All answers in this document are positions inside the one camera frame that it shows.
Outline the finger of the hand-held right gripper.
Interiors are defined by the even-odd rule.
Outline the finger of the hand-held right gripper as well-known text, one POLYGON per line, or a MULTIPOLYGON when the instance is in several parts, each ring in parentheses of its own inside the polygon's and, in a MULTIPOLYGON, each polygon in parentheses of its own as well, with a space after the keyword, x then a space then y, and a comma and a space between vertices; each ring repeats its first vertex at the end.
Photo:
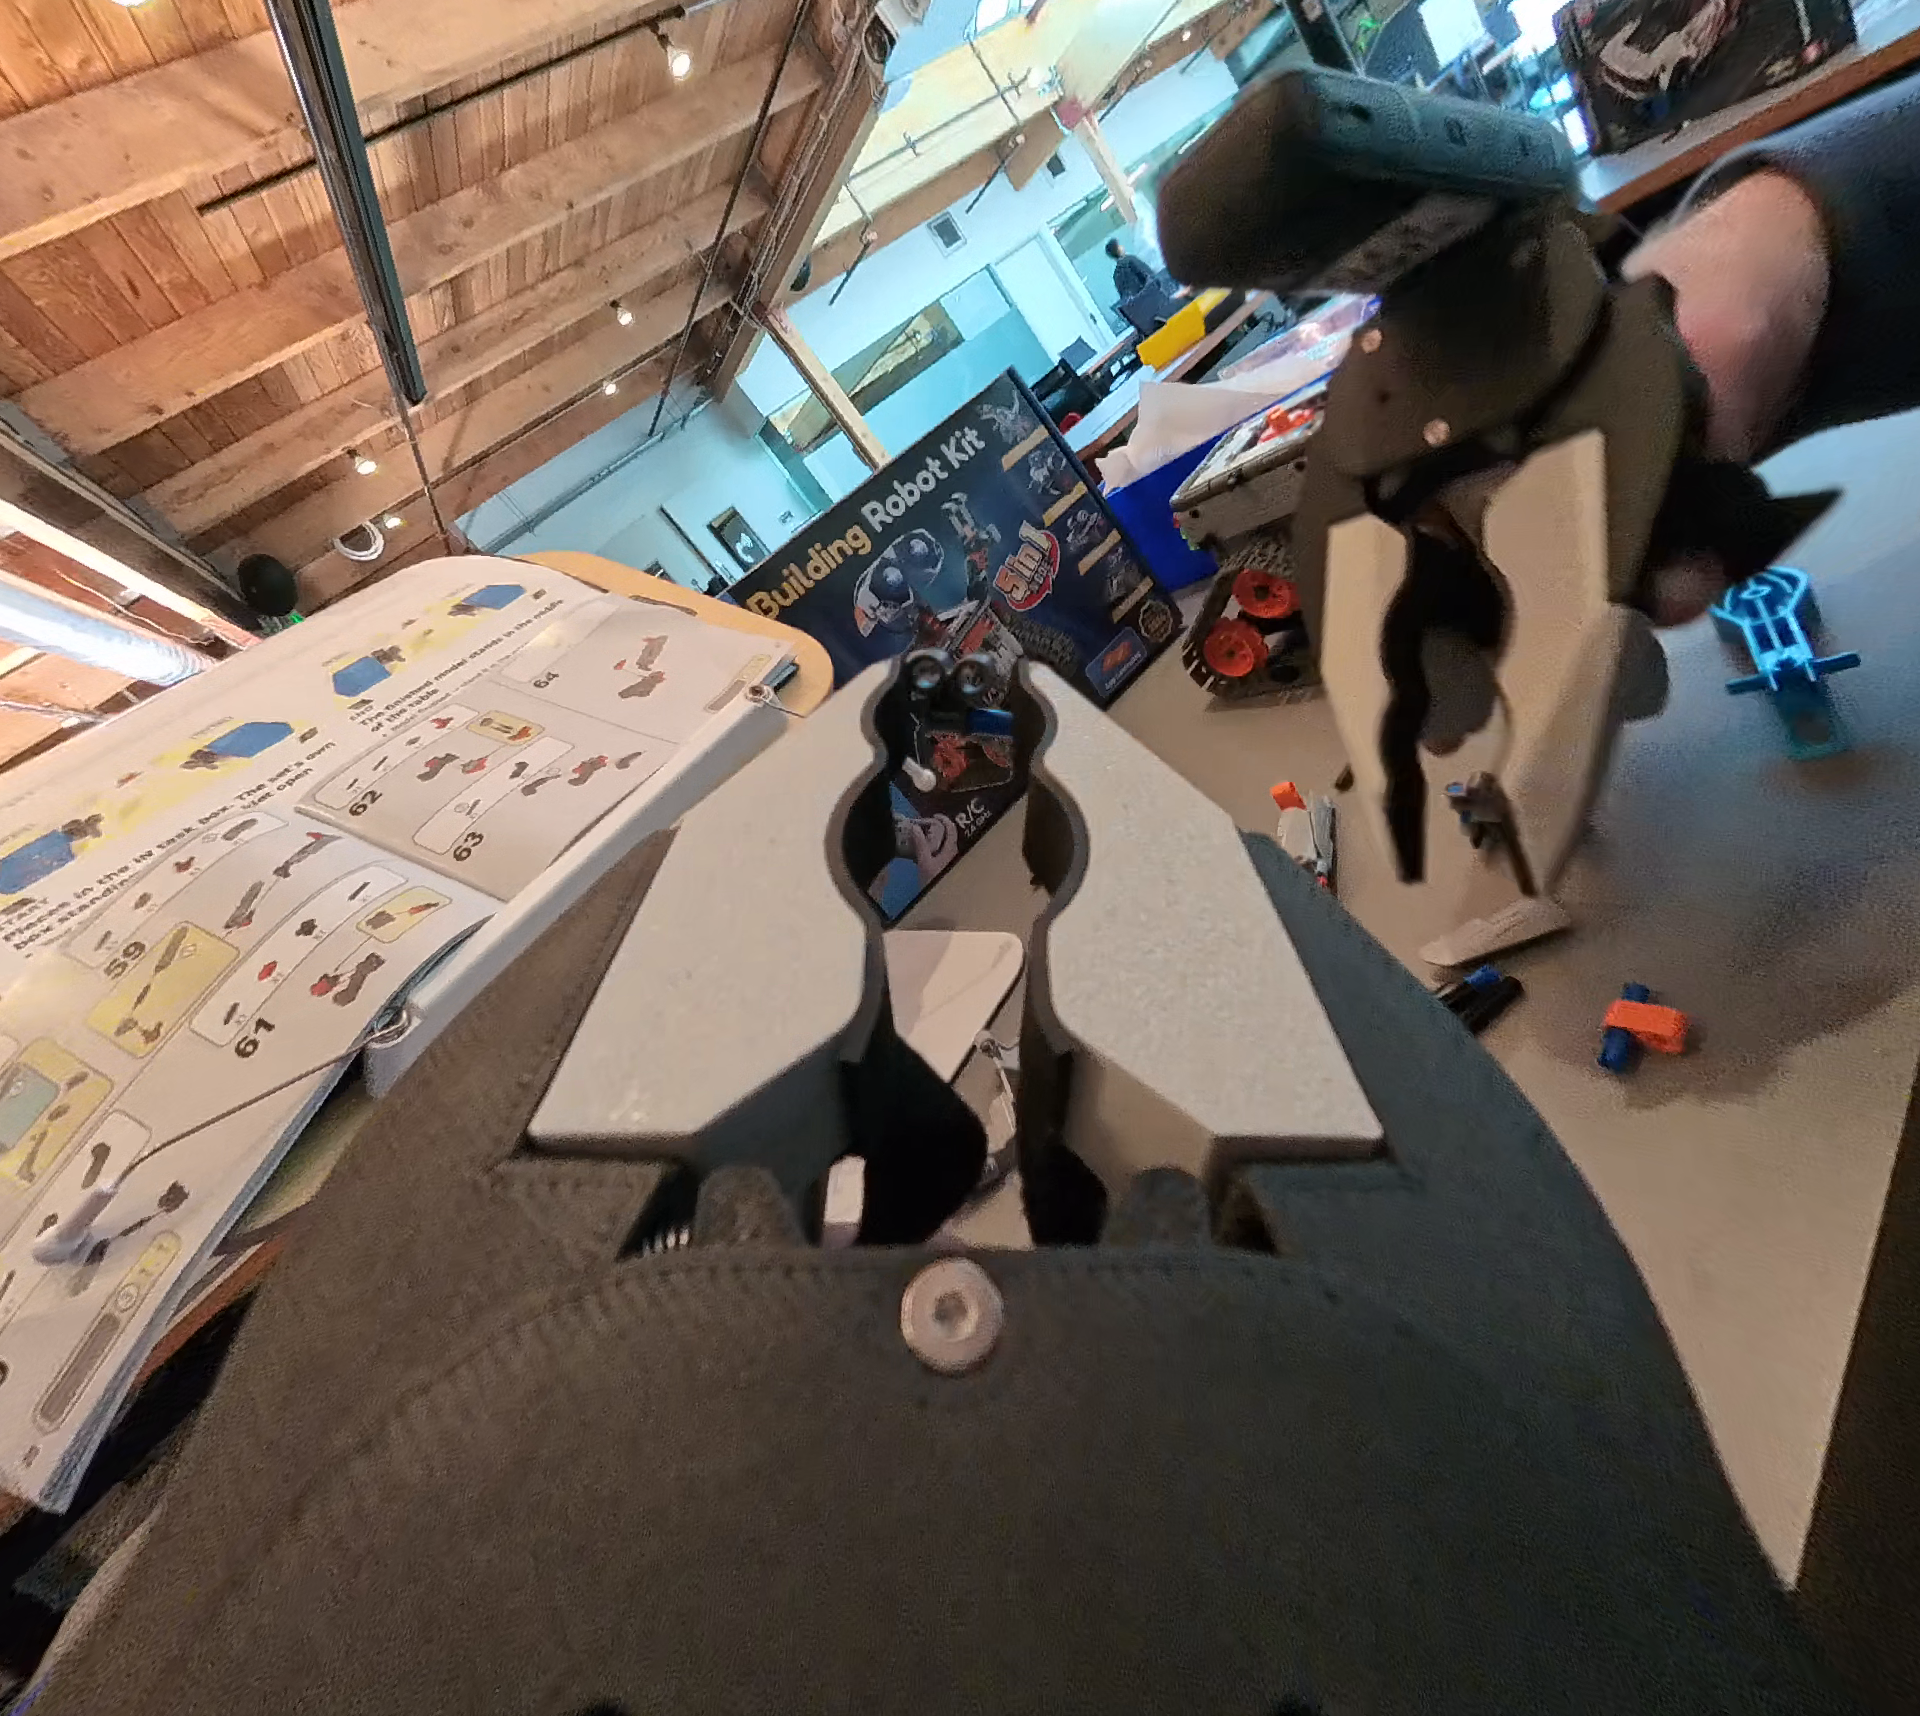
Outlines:
POLYGON ((1378 514, 1302 509, 1294 520, 1309 639, 1353 769, 1356 804, 1399 882, 1427 877, 1424 615, 1413 538, 1378 514))
POLYGON ((1606 434, 1521 462, 1484 506, 1479 554, 1506 603, 1495 782, 1512 867, 1528 898, 1550 898, 1620 736, 1620 686, 1649 677, 1651 630, 1610 583, 1606 434))

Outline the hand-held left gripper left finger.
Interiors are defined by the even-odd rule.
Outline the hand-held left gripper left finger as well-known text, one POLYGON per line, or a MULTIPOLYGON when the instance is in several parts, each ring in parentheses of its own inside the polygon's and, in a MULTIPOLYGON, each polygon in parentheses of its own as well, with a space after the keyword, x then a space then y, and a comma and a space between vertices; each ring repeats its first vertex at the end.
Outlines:
POLYGON ((890 991, 847 821, 882 780, 893 676, 860 672, 679 821, 529 1120, 538 1153, 778 1182, 853 1153, 853 1068, 890 991))

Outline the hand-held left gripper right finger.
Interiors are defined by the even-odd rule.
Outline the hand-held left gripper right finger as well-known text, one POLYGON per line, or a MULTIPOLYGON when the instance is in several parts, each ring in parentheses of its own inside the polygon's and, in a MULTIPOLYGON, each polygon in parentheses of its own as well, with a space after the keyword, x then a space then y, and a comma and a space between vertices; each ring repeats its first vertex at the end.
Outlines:
POLYGON ((1369 1160, 1376 1107, 1242 832, 1062 676, 1022 668, 1021 1122, 1084 1168, 1369 1160))

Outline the dark grey double-hole connector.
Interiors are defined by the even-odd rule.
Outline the dark grey double-hole connector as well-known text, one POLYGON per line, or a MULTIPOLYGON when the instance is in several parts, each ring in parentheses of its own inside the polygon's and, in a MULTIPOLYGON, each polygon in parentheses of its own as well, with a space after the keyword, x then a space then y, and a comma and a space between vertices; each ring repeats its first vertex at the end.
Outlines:
POLYGON ((1016 733, 1014 715, 995 700, 998 665, 977 655, 955 656, 947 648, 914 648, 898 664, 898 690, 905 733, 950 736, 1000 736, 1016 733))

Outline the orange connector piece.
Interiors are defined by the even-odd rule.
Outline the orange connector piece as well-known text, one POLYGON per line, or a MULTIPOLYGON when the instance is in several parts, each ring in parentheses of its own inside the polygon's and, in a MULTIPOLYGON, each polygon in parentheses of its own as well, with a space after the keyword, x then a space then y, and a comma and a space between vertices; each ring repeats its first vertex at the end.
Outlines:
POLYGON ((1679 1009, 1653 1001, 1653 991, 1644 982, 1625 982, 1620 997, 1610 1003, 1620 1021, 1628 1024, 1637 1041, 1643 1057, 1681 1057, 1691 1045, 1694 1024, 1679 1009))

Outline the person's right hand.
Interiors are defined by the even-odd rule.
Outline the person's right hand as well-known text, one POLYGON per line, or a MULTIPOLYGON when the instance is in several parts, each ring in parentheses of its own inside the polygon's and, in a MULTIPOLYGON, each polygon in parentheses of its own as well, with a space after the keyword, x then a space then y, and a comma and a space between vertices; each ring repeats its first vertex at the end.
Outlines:
POLYGON ((1621 274, 1671 288, 1707 386, 1709 452, 1763 458, 1803 388, 1834 291, 1813 195, 1776 167, 1736 175, 1643 238, 1621 274))

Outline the tracked toy robot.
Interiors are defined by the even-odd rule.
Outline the tracked toy robot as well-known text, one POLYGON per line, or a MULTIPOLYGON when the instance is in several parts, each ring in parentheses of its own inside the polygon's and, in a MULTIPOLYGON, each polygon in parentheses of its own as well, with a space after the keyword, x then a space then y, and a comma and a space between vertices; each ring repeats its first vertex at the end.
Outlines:
POLYGON ((1216 697, 1294 697, 1319 685, 1294 520, 1325 394, 1325 380, 1307 383, 1248 415, 1171 495, 1184 539, 1216 563, 1182 645, 1188 676, 1216 697))

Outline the grey white orange assembly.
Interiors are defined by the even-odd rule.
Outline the grey white orange assembly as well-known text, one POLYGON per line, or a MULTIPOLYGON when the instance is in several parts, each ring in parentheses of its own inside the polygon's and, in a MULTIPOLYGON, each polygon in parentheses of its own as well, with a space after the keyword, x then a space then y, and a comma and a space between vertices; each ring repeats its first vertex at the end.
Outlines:
POLYGON ((1304 793, 1287 779, 1271 788, 1279 848, 1309 873, 1316 887, 1338 893, 1338 804, 1327 793, 1304 793))

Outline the blue tagged storage bin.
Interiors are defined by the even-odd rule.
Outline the blue tagged storage bin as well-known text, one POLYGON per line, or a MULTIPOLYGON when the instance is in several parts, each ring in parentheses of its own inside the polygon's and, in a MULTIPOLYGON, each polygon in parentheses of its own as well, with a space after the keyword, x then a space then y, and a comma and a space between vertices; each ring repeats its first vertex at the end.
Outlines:
POLYGON ((1203 462, 1206 448, 1160 457, 1150 471, 1130 464, 1117 448, 1101 457, 1101 494, 1123 538, 1154 579, 1179 592, 1213 581, 1213 552, 1188 542, 1175 516, 1175 494, 1203 462))

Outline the light blue plastic tool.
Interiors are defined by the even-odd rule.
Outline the light blue plastic tool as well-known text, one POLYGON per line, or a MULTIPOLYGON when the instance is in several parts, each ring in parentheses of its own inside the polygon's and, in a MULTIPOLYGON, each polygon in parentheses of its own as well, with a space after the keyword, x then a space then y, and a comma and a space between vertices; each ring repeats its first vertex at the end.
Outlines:
POLYGON ((1862 658, 1851 650, 1826 648, 1817 591, 1803 569, 1768 568, 1735 586, 1709 618, 1722 648, 1744 656, 1744 670, 1726 682, 1726 693, 1763 697, 1794 759, 1828 759, 1850 748, 1834 682, 1858 670, 1862 658))

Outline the white book stand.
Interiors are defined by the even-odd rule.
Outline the white book stand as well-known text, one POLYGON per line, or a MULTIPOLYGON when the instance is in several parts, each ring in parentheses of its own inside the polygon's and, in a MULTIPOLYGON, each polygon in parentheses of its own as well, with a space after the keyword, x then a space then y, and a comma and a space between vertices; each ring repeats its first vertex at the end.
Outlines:
MULTIPOLYGON (((710 627, 757 639, 790 639, 795 672, 778 689, 788 725, 797 725, 836 689, 829 650, 795 625, 781 625, 729 600, 708 600, 661 577, 589 552, 535 552, 525 557, 544 572, 569 577, 619 600, 682 608, 710 627)), ((668 774, 659 802, 617 810, 587 838, 544 867, 505 912, 480 925, 457 950, 421 978, 396 1019, 375 1032, 360 1052, 360 1072, 372 1101, 385 1101, 447 1035, 450 1024, 613 865, 636 857, 649 838, 672 832, 712 788, 729 780, 776 731, 767 723, 734 733, 716 755, 688 757, 668 774)), ((885 943, 893 990, 893 1018, 905 1042, 944 1080, 958 1078, 990 1028, 1022 971, 1022 942, 1008 933, 910 929, 885 943)))

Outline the white crumpled paper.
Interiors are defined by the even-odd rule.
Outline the white crumpled paper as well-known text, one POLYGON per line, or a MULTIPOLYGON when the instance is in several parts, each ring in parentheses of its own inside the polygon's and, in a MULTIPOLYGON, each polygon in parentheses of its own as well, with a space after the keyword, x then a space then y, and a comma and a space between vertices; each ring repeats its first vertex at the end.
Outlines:
POLYGON ((1206 452, 1273 402, 1268 386, 1150 378, 1139 386, 1130 434, 1101 457, 1103 486, 1117 494, 1198 448, 1206 452))

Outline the silver wedge piece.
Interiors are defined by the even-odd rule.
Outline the silver wedge piece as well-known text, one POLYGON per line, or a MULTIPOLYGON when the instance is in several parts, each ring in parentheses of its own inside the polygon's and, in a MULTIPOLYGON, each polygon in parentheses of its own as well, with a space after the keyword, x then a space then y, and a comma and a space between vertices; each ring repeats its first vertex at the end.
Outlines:
POLYGON ((1436 974, 1467 974, 1484 962, 1526 950, 1571 929, 1568 912, 1548 895, 1521 895, 1495 912, 1475 914, 1419 950, 1436 974))

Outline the yellow bin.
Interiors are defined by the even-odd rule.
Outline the yellow bin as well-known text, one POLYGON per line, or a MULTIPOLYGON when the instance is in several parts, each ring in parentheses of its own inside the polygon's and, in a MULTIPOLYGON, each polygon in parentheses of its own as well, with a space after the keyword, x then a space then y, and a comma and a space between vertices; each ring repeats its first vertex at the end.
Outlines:
POLYGON ((1165 371, 1216 332, 1242 301, 1242 291, 1223 287, 1191 294, 1160 329, 1139 339, 1139 364, 1165 371))

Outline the dark blue robot kit box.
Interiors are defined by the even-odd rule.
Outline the dark blue robot kit box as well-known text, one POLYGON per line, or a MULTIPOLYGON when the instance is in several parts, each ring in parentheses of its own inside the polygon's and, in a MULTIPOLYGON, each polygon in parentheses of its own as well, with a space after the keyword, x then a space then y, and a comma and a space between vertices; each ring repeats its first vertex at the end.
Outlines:
POLYGON ((730 600, 812 635, 838 685, 916 651, 979 664, 975 697, 914 704, 890 771, 896 850, 869 887, 885 919, 1021 802, 1022 668, 1110 708, 1182 631, 1175 594, 1016 371, 781 542, 730 600))

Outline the instruction booklet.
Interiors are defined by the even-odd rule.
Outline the instruction booklet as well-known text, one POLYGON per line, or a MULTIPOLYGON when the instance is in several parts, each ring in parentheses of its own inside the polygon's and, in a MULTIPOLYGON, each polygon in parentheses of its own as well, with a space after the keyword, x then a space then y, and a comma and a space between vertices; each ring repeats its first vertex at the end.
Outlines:
POLYGON ((6 1500, 71 1503, 354 1058, 393 1083, 781 736, 812 656, 727 602, 457 555, 6 777, 6 1500))

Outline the silver air duct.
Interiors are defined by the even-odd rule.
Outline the silver air duct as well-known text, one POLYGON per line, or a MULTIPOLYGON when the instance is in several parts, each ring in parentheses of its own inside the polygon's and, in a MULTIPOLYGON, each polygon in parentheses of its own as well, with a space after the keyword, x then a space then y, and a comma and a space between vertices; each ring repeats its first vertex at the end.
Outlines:
POLYGON ((213 668, 204 650, 170 633, 95 611, 2 572, 2 635, 17 648, 65 656, 132 682, 170 689, 213 668))

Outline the black ceiling rail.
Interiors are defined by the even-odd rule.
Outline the black ceiling rail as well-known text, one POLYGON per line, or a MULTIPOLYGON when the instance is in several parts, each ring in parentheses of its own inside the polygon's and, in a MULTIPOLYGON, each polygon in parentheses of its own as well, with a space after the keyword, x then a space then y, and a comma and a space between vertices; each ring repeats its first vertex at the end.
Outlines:
POLYGON ((333 0, 264 0, 264 9, 300 99, 379 367, 399 418, 409 419, 425 402, 425 370, 333 23, 333 0))

